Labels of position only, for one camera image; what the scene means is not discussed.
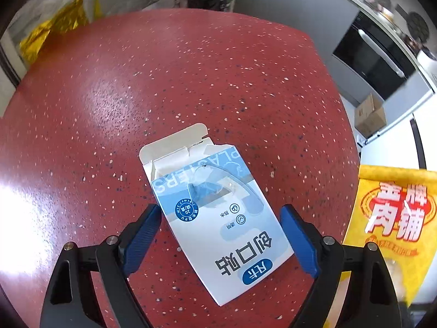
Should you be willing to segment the white blue plaster box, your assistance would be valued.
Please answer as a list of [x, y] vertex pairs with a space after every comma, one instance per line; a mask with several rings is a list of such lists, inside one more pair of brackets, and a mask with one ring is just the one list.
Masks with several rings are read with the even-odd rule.
[[205, 124], [143, 146], [139, 158], [179, 246], [219, 306], [293, 255], [236, 147], [214, 144]]

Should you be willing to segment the yellow snack bag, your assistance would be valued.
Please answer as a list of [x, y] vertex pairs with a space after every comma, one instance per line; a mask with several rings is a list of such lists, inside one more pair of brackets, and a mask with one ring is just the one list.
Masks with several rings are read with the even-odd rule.
[[378, 245], [401, 314], [408, 314], [436, 254], [436, 172], [361, 165], [343, 243]]

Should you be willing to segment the cardboard box on floor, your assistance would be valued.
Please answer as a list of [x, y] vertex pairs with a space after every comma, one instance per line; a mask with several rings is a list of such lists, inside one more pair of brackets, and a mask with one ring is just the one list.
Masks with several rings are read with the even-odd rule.
[[387, 125], [383, 103], [373, 94], [355, 109], [354, 125], [363, 137], [368, 139]]

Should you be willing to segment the white refrigerator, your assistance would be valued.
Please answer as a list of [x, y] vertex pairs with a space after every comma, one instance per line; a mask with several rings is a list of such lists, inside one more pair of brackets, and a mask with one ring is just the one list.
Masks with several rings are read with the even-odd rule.
[[361, 163], [436, 171], [436, 96], [369, 140]]

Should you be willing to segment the black built-in oven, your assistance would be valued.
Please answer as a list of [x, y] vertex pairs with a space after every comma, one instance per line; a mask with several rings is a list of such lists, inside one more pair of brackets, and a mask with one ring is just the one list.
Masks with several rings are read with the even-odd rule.
[[372, 19], [360, 12], [333, 55], [387, 100], [415, 72], [401, 48]]

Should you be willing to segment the gold foil bag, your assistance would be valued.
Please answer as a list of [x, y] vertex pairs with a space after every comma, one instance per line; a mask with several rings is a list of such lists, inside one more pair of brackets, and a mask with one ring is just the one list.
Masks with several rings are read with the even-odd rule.
[[19, 50], [22, 58], [31, 65], [37, 60], [41, 49], [51, 35], [65, 34], [88, 24], [83, 0], [72, 0], [54, 17], [40, 23], [25, 39], [20, 41]]

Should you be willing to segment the round black baking pan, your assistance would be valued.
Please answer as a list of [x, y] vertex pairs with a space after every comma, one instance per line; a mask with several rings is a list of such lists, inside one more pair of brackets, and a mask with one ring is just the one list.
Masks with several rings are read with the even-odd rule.
[[426, 43], [430, 37], [430, 30], [424, 18], [417, 12], [409, 12], [406, 18], [410, 36], [417, 42]]

